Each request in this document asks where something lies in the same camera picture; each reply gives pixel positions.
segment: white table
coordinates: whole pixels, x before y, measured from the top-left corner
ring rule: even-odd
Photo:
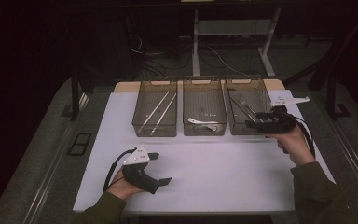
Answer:
[[[292,97],[290,91],[272,90],[281,89],[280,83],[266,83],[271,100]],[[224,136],[184,136],[180,86],[177,136],[139,138],[131,125],[137,88],[139,83],[122,83],[111,94],[77,194],[75,211],[84,211],[97,202],[112,162],[125,150],[140,145],[145,145],[148,152],[159,153],[159,158],[145,168],[146,173],[156,179],[172,177],[172,181],[155,195],[132,196],[124,211],[126,215],[273,214],[295,210],[290,173],[294,164],[278,149],[274,139],[233,136],[228,126]],[[289,113],[302,118],[296,105],[287,107]],[[334,181],[318,148],[315,149],[317,161]]]

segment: sleeve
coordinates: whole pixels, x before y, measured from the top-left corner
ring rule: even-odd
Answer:
[[[356,224],[344,192],[331,182],[318,162],[293,168],[295,208],[300,224]]]
[[[113,194],[104,192],[98,202],[94,206],[78,214],[72,221],[72,224],[118,224],[125,206],[125,201]]]

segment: metal rod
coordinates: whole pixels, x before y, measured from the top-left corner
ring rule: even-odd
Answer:
[[[238,104],[237,101],[234,100],[231,96],[230,96],[229,98],[231,98],[231,101],[234,102],[234,104],[235,104],[245,115],[247,115],[249,119],[251,119],[253,122],[255,122],[255,119],[252,117],[252,115],[250,115],[248,112],[246,112],[246,111],[242,108],[241,104]]]
[[[150,118],[153,116],[153,114],[156,112],[157,108],[162,104],[162,102],[164,101],[165,97],[167,97],[168,93],[170,93],[169,91],[167,91],[167,93],[165,93],[164,97],[162,97],[161,101],[158,103],[158,105],[156,106],[156,108],[154,108],[154,110],[152,111],[152,113],[149,115],[149,117],[145,120],[144,124],[142,125],[142,127],[138,130],[138,133],[141,132],[141,130],[144,128],[144,126],[146,125],[146,123],[150,120]]]
[[[157,127],[159,126],[159,123],[161,122],[161,120],[164,118],[165,114],[167,113],[168,109],[170,108],[173,100],[175,99],[176,94],[173,96],[173,98],[171,99],[170,103],[167,105],[167,108],[165,108],[164,112],[162,113],[161,117],[159,118],[159,120],[157,121],[156,127],[153,129],[152,133],[150,134],[153,135],[153,133],[156,131]]]

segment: wire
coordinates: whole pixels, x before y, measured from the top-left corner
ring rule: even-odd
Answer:
[[[183,64],[183,65],[181,65],[181,66],[179,66],[179,67],[176,67],[176,68],[169,68],[169,67],[166,67],[166,66],[162,65],[161,63],[157,63],[157,62],[152,61],[152,60],[147,60],[146,62],[154,63],[154,64],[156,64],[157,66],[159,66],[160,68],[166,69],[166,70],[179,70],[179,69],[182,69],[182,68],[187,67],[188,63],[190,62],[190,59],[191,59],[191,54],[190,54],[189,57],[187,58],[185,64]]]
[[[122,158],[123,156],[125,156],[125,155],[128,154],[128,153],[132,153],[132,152],[134,152],[135,150],[136,150],[136,148],[135,148],[135,149],[131,149],[131,150],[127,150],[127,151],[121,153],[121,155],[118,156],[118,158],[116,159],[116,161],[113,162],[112,166],[110,167],[109,172],[107,173],[107,176],[106,176],[106,179],[105,179],[105,183],[104,183],[104,185],[103,185],[103,191],[106,191],[106,190],[109,188],[109,186],[110,186],[110,185],[109,185],[110,178],[112,178],[112,174],[113,174],[113,172],[114,172],[115,169],[116,169],[117,163],[121,160],[121,158]]]
[[[138,36],[138,35],[132,35],[132,36],[135,36],[135,37],[137,37],[137,38],[138,38],[138,40],[139,40],[139,46],[138,46],[138,49],[140,49],[140,48],[142,47],[142,44],[143,44],[141,37],[140,37],[140,36]]]
[[[153,74],[155,77],[159,77],[159,74],[157,74],[156,72],[154,72],[153,70],[147,68],[147,67],[143,67],[141,66],[141,68],[143,68],[145,71],[148,71],[149,73]]]
[[[303,122],[303,123],[307,126],[308,130],[310,131],[310,139],[311,139],[312,142],[313,142],[313,133],[312,133],[312,131],[311,131],[310,126],[308,125],[308,123],[307,123],[305,120],[303,120],[303,119],[301,119],[301,118],[298,118],[298,117],[295,117],[295,119],[300,120],[301,122]]]
[[[211,47],[208,47],[208,48],[211,49],[211,50],[217,55],[217,57],[219,57],[220,61],[222,61],[222,63],[223,63],[228,69],[230,69],[231,71],[234,71],[234,72],[236,72],[236,73],[242,74],[242,75],[244,75],[244,76],[248,76],[248,75],[244,74],[243,72],[240,72],[240,71],[235,70],[234,68],[228,66],[228,64],[225,63],[225,61],[222,59],[222,57],[220,57],[220,55],[219,55],[213,48],[211,48]]]
[[[165,75],[164,75],[165,72],[159,71],[156,67],[151,66],[151,65],[146,64],[146,63],[144,63],[144,66],[145,66],[144,68],[149,68],[149,69],[147,69],[147,70],[151,71],[150,69],[153,69],[154,71],[156,71],[157,73],[159,73],[159,76],[165,77]]]
[[[130,49],[130,48],[129,48],[129,50],[132,51],[132,52],[135,52],[135,53],[144,54],[143,52],[141,52],[141,51],[139,51],[139,50],[136,50],[136,49]]]
[[[205,64],[207,64],[208,66],[211,66],[212,68],[226,68],[225,66],[215,66],[215,65],[212,65],[212,64],[208,63],[208,62],[203,58],[203,56],[201,55],[201,53],[199,53],[199,57],[200,57],[200,59],[201,59]]]
[[[123,178],[124,178],[124,176],[122,176],[121,178],[119,178],[119,179],[113,181],[113,182],[109,185],[109,187],[112,186],[112,185],[114,185],[114,184],[116,184],[119,180],[121,180],[121,179],[123,179]]]

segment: hand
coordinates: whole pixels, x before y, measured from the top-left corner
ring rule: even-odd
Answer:
[[[125,201],[128,198],[130,198],[130,196],[132,196],[133,194],[144,192],[144,190],[136,186],[133,186],[132,184],[127,182],[124,179],[122,170],[123,167],[121,167],[118,170],[117,174],[113,178],[112,181],[113,184],[109,186],[109,188],[106,191]]]
[[[289,133],[266,134],[266,136],[277,139],[278,147],[285,148],[289,152],[290,159],[296,166],[315,161],[310,153],[305,136],[298,126]]]

